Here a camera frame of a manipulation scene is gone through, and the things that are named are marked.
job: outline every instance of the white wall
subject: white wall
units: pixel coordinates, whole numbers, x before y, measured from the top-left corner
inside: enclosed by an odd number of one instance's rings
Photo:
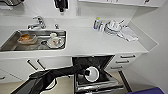
[[[124,73],[132,89],[160,87],[168,94],[168,1],[161,8],[140,7],[131,20],[139,29],[159,43],[140,56]]]
[[[78,2],[78,0],[68,0],[69,9],[64,15],[61,15],[58,9],[55,8],[54,0],[25,0],[23,4],[13,7],[13,10],[0,9],[0,23],[7,26],[16,25],[19,23],[27,23],[35,16],[42,16],[45,19],[90,19],[95,20],[96,17],[100,19],[115,19],[117,21],[125,20],[125,24],[132,19],[137,11],[137,6],[101,4]]]

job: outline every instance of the backsplash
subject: backsplash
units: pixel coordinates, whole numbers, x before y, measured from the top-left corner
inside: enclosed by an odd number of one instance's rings
[[[42,16],[44,19],[95,19],[100,17],[102,20],[115,19],[117,21],[125,20],[125,24],[132,19],[137,11],[137,6],[101,4],[78,2],[78,0],[68,0],[69,9],[62,15],[59,9],[55,8],[54,0],[25,0],[23,4],[13,7],[13,10],[0,9],[0,25],[24,25],[28,19],[35,16]]]

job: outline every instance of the kitchen sink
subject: kitchen sink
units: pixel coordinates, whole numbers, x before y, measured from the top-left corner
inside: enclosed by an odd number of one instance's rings
[[[62,38],[64,43],[61,47],[50,48],[47,45],[50,34],[56,33],[57,37]],[[23,34],[36,35],[37,41],[34,44],[21,44],[17,40]],[[31,50],[60,50],[65,48],[66,31],[64,30],[18,30],[1,46],[0,51],[31,51]]]

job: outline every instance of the dish soap bottle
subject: dish soap bottle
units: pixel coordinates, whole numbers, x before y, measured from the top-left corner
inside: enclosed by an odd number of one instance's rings
[[[95,20],[95,22],[94,22],[94,26],[93,26],[93,28],[94,28],[94,29],[98,29],[98,27],[99,27],[99,23],[100,23],[100,21],[99,21],[99,17],[97,17],[96,20]]]

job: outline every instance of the dish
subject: dish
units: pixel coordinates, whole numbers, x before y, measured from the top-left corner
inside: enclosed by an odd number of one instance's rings
[[[47,41],[47,45],[48,45],[50,48],[59,48],[59,47],[61,47],[63,44],[64,44],[64,38],[55,37],[55,38],[50,38],[50,39],[48,39],[48,41]]]
[[[85,78],[90,82],[95,82],[99,78],[99,71],[95,67],[89,67],[86,70],[90,71],[89,76],[85,75]]]
[[[36,35],[23,34],[17,40],[20,44],[34,44],[37,41]]]

